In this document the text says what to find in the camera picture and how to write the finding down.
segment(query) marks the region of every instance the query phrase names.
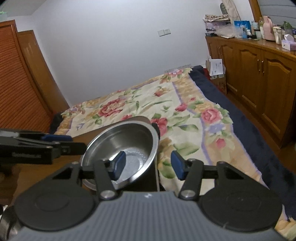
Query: wooden countertop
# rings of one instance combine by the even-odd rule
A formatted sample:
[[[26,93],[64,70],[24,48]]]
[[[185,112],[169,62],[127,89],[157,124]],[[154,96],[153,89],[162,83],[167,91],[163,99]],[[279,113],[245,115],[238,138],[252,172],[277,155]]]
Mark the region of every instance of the wooden countertop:
[[[276,44],[275,42],[266,41],[265,39],[261,40],[254,40],[254,39],[226,39],[222,37],[206,37],[207,40],[220,40],[220,41],[228,41],[228,42],[234,42],[238,44],[244,44],[251,47],[256,47],[260,49],[265,49],[270,52],[274,52],[276,54],[279,54],[283,57],[289,58],[291,60],[296,61],[296,51],[289,51],[287,49],[284,49],[281,47],[281,45]]]

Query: metal screw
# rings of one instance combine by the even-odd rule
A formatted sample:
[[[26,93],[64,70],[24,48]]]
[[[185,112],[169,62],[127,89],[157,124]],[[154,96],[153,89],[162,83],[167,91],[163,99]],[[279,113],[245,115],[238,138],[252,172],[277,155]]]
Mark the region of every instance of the metal screw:
[[[185,197],[185,198],[192,198],[192,197],[194,197],[195,196],[195,191],[193,191],[193,190],[183,190],[182,192],[181,192],[181,195],[183,196],[183,197]]]
[[[101,197],[104,199],[110,199],[115,196],[115,192],[112,190],[105,190],[100,193]]]

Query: tissue box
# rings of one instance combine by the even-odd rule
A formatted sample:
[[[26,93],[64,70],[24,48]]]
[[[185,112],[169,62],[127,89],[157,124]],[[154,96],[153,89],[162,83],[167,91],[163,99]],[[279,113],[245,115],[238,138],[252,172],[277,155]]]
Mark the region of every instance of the tissue box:
[[[282,48],[290,51],[296,50],[296,42],[293,42],[293,41],[282,40],[281,46]]]

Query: wooden floor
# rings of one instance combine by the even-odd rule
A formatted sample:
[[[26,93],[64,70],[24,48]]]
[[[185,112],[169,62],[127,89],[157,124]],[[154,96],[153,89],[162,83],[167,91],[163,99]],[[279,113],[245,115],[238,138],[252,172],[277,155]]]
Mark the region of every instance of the wooden floor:
[[[261,135],[265,139],[266,143],[277,155],[281,163],[290,171],[296,174],[296,151],[294,148],[295,143],[290,143],[288,146],[279,149],[276,143],[273,141],[268,132],[263,128],[263,126],[252,116],[252,114],[239,103],[232,95],[227,94],[228,99],[236,105],[245,116],[259,129]]]

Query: stainless steel pot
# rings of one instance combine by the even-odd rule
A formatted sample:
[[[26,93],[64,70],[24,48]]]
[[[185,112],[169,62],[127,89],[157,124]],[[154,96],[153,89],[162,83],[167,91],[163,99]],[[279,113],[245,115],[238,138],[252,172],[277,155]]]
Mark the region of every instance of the stainless steel pot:
[[[91,165],[96,160],[113,160],[120,152],[126,153],[126,166],[117,181],[112,181],[116,190],[138,179],[151,164],[156,165],[158,134],[142,121],[126,121],[114,125],[94,138],[81,157],[81,166]],[[83,180],[85,186],[96,190],[94,180]]]
[[[0,240],[6,241],[15,237],[22,227],[14,208],[6,208],[0,217]]]

